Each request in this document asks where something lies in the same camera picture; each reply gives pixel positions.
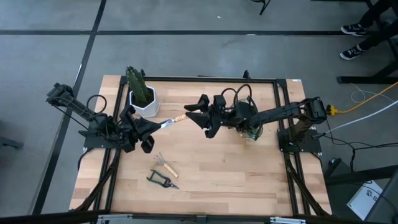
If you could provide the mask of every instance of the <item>pant leg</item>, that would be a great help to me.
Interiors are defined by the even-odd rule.
[[[379,0],[365,13],[365,15],[363,15],[359,24],[365,28],[373,25],[373,21],[375,21],[383,12],[387,11],[387,9],[391,7],[391,1],[393,0]]]
[[[383,31],[368,37],[366,40],[359,43],[359,48],[368,50],[371,47],[377,46],[380,42],[385,41],[398,34],[398,19],[391,25],[387,26]]]

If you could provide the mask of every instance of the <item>yellow cable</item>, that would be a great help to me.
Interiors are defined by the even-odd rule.
[[[377,96],[383,94],[385,91],[391,89],[392,87],[394,87],[394,86],[397,85],[397,84],[398,84],[398,82],[392,84],[391,86],[389,86],[389,87],[383,89],[383,91],[381,91],[380,93],[378,93],[378,94],[376,94],[376,95],[370,97],[369,99],[367,99],[367,100],[365,100],[364,102],[362,102],[362,103],[360,103],[360,104],[354,106],[353,108],[351,108],[351,109],[349,109],[349,110],[346,110],[346,111],[339,111],[338,109],[336,109],[336,110],[334,110],[334,113],[337,114],[337,113],[348,113],[348,112],[351,112],[351,111],[355,110],[356,108],[359,108],[360,106],[362,106],[362,105],[364,105],[365,103],[369,102],[371,99],[374,99],[375,97],[377,97]]]

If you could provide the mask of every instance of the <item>white cable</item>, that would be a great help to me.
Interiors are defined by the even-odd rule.
[[[361,89],[360,89],[358,86],[356,86],[354,83],[350,83],[350,84],[353,85],[355,88],[358,89],[358,90],[352,92],[352,94],[351,94],[351,100],[352,100],[353,102],[355,102],[355,103],[362,103],[362,102],[364,102],[364,101],[366,100],[366,95],[365,95],[365,93],[370,93],[370,94],[372,94],[372,95],[377,95],[377,93],[373,93],[373,92],[371,92],[371,91],[361,90]],[[354,95],[355,93],[359,92],[359,91],[362,93],[363,99],[362,99],[361,101],[356,101],[356,100],[354,100],[353,95]],[[390,101],[392,101],[392,102],[395,102],[393,99],[389,98],[389,97],[386,96],[386,95],[379,95],[379,96],[385,97],[386,99],[388,99],[388,100],[390,100]]]
[[[342,124],[342,125],[340,125],[340,126],[338,126],[338,127],[335,127],[335,128],[333,128],[333,129],[331,129],[331,130],[325,132],[324,134],[327,134],[327,133],[329,133],[329,132],[335,131],[335,130],[337,130],[337,129],[339,129],[339,128],[345,127],[345,126],[350,125],[350,124],[353,124],[353,123],[355,123],[355,122],[362,121],[362,120],[364,120],[364,119],[366,119],[366,118],[370,118],[371,116],[376,115],[376,114],[378,114],[378,113],[380,113],[380,112],[383,112],[383,111],[385,111],[386,109],[390,108],[391,106],[394,106],[394,104],[396,104],[396,103],[398,103],[398,101],[395,101],[395,102],[391,103],[390,105],[386,106],[385,108],[383,108],[383,109],[381,109],[381,110],[379,110],[379,111],[377,111],[377,112],[374,112],[373,114],[369,114],[369,115],[367,115],[367,116],[365,116],[365,117],[363,117],[363,118],[359,118],[359,119],[356,119],[356,120],[354,120],[354,121],[350,121],[350,122],[348,122],[348,123],[346,123],[346,124]]]

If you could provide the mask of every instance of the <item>potted cactus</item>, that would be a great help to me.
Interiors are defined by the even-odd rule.
[[[143,118],[156,116],[159,110],[159,102],[156,97],[156,91],[153,87],[145,85],[143,75],[144,71],[138,72],[135,68],[129,66],[126,69],[127,82],[130,87],[129,101]]]

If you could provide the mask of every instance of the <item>person's leg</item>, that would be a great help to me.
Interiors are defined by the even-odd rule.
[[[364,14],[359,23],[342,26],[341,31],[345,34],[362,36],[366,33],[366,29],[373,25],[373,21],[391,7],[391,1],[393,0],[379,0]]]
[[[340,57],[345,60],[351,60],[360,56],[371,47],[379,45],[381,42],[398,34],[398,19],[391,25],[387,26],[383,31],[368,37],[366,40],[355,45],[353,48],[340,53]]]

